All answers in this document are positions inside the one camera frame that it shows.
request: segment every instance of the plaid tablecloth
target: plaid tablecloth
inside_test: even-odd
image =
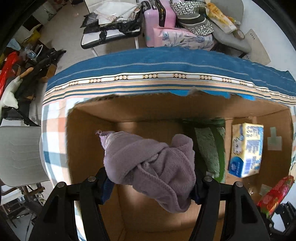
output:
[[[221,53],[182,48],[146,48],[92,58],[58,73],[48,82],[42,107],[42,142],[53,185],[71,184],[66,153],[68,111],[90,98],[193,89],[229,98],[268,99],[290,107],[294,128],[291,164],[296,163],[296,82],[289,72]],[[78,235],[85,239],[75,210]]]

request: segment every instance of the screw head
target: screw head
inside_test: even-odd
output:
[[[241,188],[243,186],[243,183],[242,182],[236,182],[235,185],[239,188]]]
[[[57,187],[58,187],[58,188],[62,188],[63,186],[65,186],[65,183],[64,183],[64,182],[59,182],[59,183],[57,184]]]
[[[211,181],[213,181],[213,178],[210,177],[210,176],[205,176],[205,177],[204,177],[204,180],[205,180],[206,182],[211,182]]]
[[[90,176],[87,180],[91,183],[91,182],[94,182],[96,180],[96,177]]]

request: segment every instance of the red plastic wrapper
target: red plastic wrapper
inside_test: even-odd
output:
[[[2,97],[2,94],[4,92],[4,87],[6,84],[6,80],[8,79],[9,72],[12,69],[12,66],[15,64],[16,61],[18,61],[19,56],[17,55],[17,52],[12,52],[7,56],[7,60],[1,70],[0,73],[0,98]]]
[[[284,177],[275,187],[273,187],[265,196],[261,198],[257,206],[260,211],[270,218],[284,197],[288,194],[294,183],[293,176]]]

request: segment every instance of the green towel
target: green towel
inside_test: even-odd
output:
[[[193,140],[195,167],[218,182],[225,182],[225,120],[184,120],[185,135]]]

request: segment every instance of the suitcase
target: suitcase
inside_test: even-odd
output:
[[[147,47],[154,47],[155,27],[174,28],[176,14],[172,10],[169,0],[142,1],[142,11],[145,18],[145,40]]]

